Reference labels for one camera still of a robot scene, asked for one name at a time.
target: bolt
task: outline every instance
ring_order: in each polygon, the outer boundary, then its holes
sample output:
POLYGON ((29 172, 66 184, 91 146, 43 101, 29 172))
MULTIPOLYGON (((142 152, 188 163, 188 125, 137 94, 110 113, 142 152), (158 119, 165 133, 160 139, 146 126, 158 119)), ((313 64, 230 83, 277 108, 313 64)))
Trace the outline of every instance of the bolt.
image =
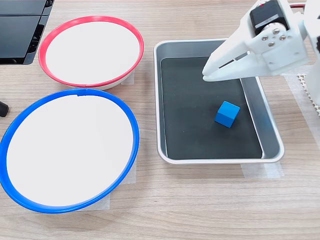
POLYGON ((279 28, 276 28, 276 29, 273 30, 273 34, 274 34, 274 35, 277 35, 278 33, 280 33, 279 28))

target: robotic arm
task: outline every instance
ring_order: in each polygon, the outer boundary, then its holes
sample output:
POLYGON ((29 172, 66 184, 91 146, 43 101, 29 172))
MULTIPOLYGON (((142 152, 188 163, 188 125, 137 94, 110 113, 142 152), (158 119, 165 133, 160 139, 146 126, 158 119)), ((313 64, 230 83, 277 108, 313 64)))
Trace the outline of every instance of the robotic arm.
POLYGON ((203 80, 276 76, 302 66, 309 62, 307 36, 317 61, 305 82, 320 105, 320 0, 307 0, 304 15, 294 14, 287 0, 258 0, 239 28, 211 54, 203 80))

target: tray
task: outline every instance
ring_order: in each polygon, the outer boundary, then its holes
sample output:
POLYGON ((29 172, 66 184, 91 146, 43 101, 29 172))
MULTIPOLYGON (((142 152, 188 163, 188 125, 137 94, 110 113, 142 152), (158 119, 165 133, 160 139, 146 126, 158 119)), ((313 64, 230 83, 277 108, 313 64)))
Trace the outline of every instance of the tray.
POLYGON ((208 57, 224 41, 163 41, 154 48, 157 150, 168 163, 274 163, 285 153, 257 77, 202 80, 208 57), (215 122, 223 101, 240 107, 231 128, 215 122))

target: cube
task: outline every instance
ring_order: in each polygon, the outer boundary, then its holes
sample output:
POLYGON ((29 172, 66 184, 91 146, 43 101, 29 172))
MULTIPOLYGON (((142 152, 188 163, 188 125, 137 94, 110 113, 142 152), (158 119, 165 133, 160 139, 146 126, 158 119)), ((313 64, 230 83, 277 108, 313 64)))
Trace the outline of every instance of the cube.
POLYGON ((215 116, 215 121, 230 128, 234 123, 239 110, 240 107, 233 105, 230 102, 224 101, 215 116))

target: table surface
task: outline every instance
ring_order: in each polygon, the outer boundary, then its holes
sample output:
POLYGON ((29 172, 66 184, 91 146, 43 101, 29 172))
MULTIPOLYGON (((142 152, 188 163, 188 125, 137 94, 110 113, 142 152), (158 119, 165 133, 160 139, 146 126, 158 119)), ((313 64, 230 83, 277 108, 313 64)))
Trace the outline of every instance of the table surface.
MULTIPOLYGON (((57 215, 27 210, 0 188, 0 239, 319 240, 320 152, 282 76, 261 82, 285 144, 283 177, 247 179, 238 164, 169 165, 157 153, 155 44, 228 37, 253 3, 56 1, 43 38, 58 25, 88 15, 124 19, 144 38, 134 85, 108 90, 129 105, 139 124, 137 183, 118 186, 110 195, 109 210, 57 215)), ((1 136, 30 104, 66 89, 46 76, 37 57, 31 65, 0 65, 0 80, 0 101, 10 106, 7 117, 0 119, 1 136)))

